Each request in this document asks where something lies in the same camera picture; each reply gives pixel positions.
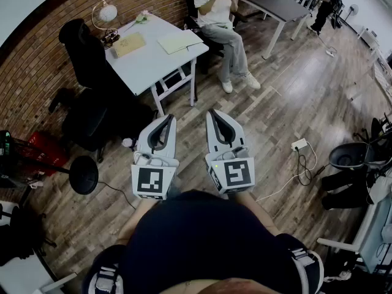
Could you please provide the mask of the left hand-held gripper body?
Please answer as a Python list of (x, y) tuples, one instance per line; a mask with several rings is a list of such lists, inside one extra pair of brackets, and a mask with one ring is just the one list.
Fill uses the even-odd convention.
[(134, 161), (131, 166), (133, 194), (140, 199), (166, 200), (179, 161), (143, 151), (134, 152)]

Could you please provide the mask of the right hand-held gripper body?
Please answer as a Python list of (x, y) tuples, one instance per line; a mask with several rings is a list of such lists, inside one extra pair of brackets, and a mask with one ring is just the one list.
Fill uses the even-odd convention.
[(243, 192), (255, 185), (254, 158), (248, 149), (248, 146), (239, 146), (205, 156), (207, 172), (218, 193)]

